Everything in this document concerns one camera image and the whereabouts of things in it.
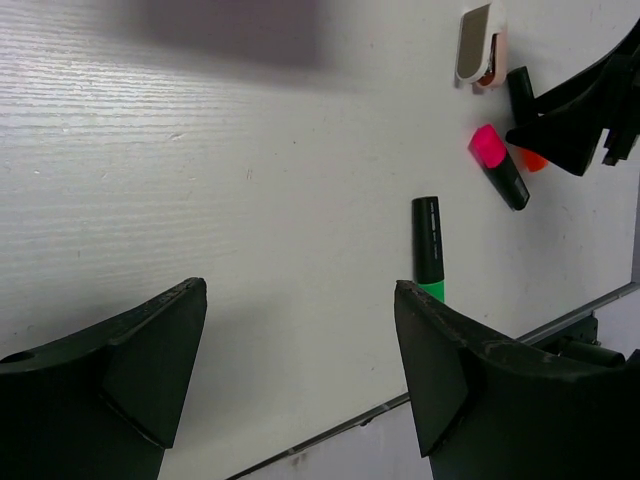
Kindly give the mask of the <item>orange highlighter black body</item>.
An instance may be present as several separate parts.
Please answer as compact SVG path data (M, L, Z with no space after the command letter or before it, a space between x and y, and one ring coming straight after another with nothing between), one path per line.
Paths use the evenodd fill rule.
M521 66L511 70L506 79L515 126L521 127L537 116L533 109L534 93L527 67ZM519 153L525 167L531 173L539 172L548 165L548 161L535 152L519 147Z

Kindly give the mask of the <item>pink highlighter black body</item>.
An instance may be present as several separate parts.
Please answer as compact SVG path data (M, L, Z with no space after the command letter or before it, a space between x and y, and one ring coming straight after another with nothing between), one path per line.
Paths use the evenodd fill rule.
M473 133L469 150L506 204L514 211L522 211L530 193L507 147L491 124L485 124Z

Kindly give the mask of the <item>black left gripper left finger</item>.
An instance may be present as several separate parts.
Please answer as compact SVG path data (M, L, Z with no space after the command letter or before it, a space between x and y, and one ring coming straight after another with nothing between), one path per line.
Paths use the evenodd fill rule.
M4 479L155 479L173 447L207 286L151 300L1 361Z

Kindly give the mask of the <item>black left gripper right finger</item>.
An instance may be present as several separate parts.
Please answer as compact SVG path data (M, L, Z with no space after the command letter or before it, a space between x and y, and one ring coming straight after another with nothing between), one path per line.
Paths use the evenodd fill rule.
M409 281L394 317L420 453L436 479L635 479L639 358L577 337L542 348Z

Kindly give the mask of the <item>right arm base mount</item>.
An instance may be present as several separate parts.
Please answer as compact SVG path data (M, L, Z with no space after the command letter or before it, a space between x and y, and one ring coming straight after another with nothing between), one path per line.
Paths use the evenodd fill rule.
M613 368L626 362L620 352L602 346L593 312L573 313L521 336L518 341L546 353L591 365Z

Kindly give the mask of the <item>green highlighter black body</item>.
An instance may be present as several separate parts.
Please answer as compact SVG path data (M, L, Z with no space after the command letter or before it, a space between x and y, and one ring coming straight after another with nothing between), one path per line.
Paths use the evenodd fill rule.
M415 282L444 303L445 273L438 197L416 198L411 207Z

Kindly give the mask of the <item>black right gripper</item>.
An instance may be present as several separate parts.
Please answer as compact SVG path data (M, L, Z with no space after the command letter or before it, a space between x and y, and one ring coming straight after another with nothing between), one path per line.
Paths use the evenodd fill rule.
M601 87L602 125L584 112L553 113L506 133L506 141L540 155L564 171L583 176L607 130L602 163L627 160L639 137L639 21L604 57L534 101L539 114L550 113Z

